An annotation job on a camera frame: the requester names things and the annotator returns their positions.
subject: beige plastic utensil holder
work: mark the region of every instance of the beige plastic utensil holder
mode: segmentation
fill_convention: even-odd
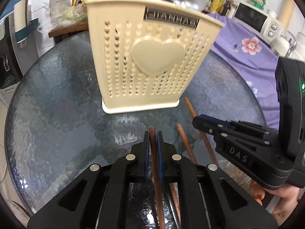
[[[176,107],[223,23],[161,0],[87,0],[108,114]]]

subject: microwave door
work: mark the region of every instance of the microwave door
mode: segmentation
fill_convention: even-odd
[[[267,16],[252,9],[244,4],[240,4],[236,10],[234,15],[235,18],[249,25],[253,29],[255,29],[258,33],[263,34],[262,28],[267,20]]]

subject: microwave oven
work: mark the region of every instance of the microwave oven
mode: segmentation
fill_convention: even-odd
[[[233,20],[242,23],[269,45],[283,30],[282,24],[276,18],[244,2],[238,5]]]

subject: human hand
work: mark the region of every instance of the human hand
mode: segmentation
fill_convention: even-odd
[[[252,195],[260,205],[263,205],[262,199],[265,197],[266,191],[270,194],[278,195],[281,197],[278,205],[271,213],[280,226],[289,217],[289,215],[298,204],[297,197],[300,189],[285,183],[277,190],[267,190],[262,188],[256,181],[251,181],[250,195]]]

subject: glass table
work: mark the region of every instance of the glass table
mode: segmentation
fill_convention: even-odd
[[[213,52],[208,53],[176,108],[110,115],[102,109],[89,33],[56,45],[25,74],[6,119],[6,159],[22,202],[35,213],[92,163],[104,166],[128,154],[133,144],[142,142],[150,126],[161,130],[164,141],[187,156],[176,131],[181,123],[198,164],[210,163],[183,97],[189,98],[198,115],[265,125],[250,88]],[[215,148],[213,138],[208,138]],[[228,162],[216,157],[226,170]],[[135,223],[138,228],[154,228],[149,220],[150,215],[156,219],[153,183],[145,185],[131,185],[127,228]],[[171,228],[168,211],[165,217]]]

